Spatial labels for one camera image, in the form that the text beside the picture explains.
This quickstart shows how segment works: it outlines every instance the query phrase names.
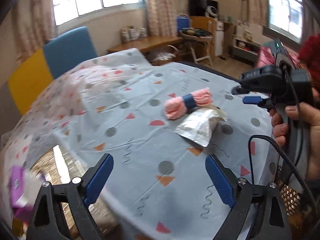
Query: silver packet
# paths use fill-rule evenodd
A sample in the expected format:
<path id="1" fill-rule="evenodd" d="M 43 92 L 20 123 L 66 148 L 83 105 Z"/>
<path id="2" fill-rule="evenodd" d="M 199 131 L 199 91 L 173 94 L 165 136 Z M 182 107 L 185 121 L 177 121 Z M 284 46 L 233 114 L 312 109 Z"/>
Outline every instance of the silver packet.
<path id="1" fill-rule="evenodd" d="M 227 120 L 228 115 L 215 105 L 199 108 L 175 129 L 175 133 L 207 147 L 212 136 L 212 131 L 218 122 Z"/>

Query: chair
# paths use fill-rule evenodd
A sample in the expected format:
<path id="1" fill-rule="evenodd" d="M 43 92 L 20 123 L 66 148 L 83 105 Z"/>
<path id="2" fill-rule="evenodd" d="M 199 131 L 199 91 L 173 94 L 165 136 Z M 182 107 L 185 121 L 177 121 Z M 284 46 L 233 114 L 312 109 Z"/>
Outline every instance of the chair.
<path id="1" fill-rule="evenodd" d="M 58 36 L 43 47 L 43 52 L 54 79 L 79 63 L 98 57 L 87 27 Z"/>

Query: wooden desk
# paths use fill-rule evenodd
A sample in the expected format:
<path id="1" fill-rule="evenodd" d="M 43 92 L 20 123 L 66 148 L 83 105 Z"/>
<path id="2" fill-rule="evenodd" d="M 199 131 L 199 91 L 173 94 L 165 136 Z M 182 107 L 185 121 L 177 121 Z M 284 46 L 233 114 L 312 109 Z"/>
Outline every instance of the wooden desk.
<path id="1" fill-rule="evenodd" d="M 179 43 L 182 41 L 181 37 L 160 37 L 160 36 L 149 36 L 146 38 L 141 38 L 136 41 L 130 41 L 127 43 L 121 43 L 116 45 L 110 49 L 108 49 L 108 53 L 117 52 L 125 49 L 137 48 L 142 53 L 148 52 L 158 47 L 162 47 L 165 45 L 171 45 L 175 43 Z"/>

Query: pink towel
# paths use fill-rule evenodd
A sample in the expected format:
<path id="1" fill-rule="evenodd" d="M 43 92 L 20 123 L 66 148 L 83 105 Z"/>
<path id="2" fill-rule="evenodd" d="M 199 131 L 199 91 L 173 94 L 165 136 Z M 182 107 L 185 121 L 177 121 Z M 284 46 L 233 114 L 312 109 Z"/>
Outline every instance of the pink towel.
<path id="1" fill-rule="evenodd" d="M 204 107 L 213 102 L 209 88 L 200 89 L 190 93 L 196 103 L 196 106 Z M 164 104 L 166 117 L 169 120 L 175 120 L 183 116 L 187 112 L 182 97 L 171 98 Z"/>

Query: window sill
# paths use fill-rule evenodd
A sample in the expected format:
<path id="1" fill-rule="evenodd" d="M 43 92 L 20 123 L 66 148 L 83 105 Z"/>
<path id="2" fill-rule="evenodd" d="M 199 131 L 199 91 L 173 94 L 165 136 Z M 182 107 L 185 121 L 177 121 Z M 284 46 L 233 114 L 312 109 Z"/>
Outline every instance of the window sill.
<path id="1" fill-rule="evenodd" d="M 263 27 L 263 35 L 267 36 L 269 38 L 272 38 L 272 39 L 279 38 L 285 46 L 289 47 L 290 49 L 292 49 L 296 52 L 299 52 L 299 50 L 300 50 L 300 47 L 301 47 L 300 42 L 297 42 L 294 39 L 292 39 L 291 37 L 288 37 L 288 36 L 286 36 L 280 32 L 277 32 L 271 28 L 264 26 Z"/>
<path id="2" fill-rule="evenodd" d="M 61 35 L 67 31 L 70 31 L 74 29 L 75 27 L 85 25 L 86 22 L 96 20 L 108 15 L 125 12 L 125 11 L 131 11 L 139 8 L 144 8 L 145 4 L 142 2 L 139 3 L 130 3 L 130 4 L 122 4 L 122 5 L 116 5 L 108 8 L 103 8 L 97 11 L 93 11 L 84 15 L 80 15 L 77 18 L 74 18 L 68 22 L 65 22 L 61 25 L 57 26 L 58 35 Z"/>

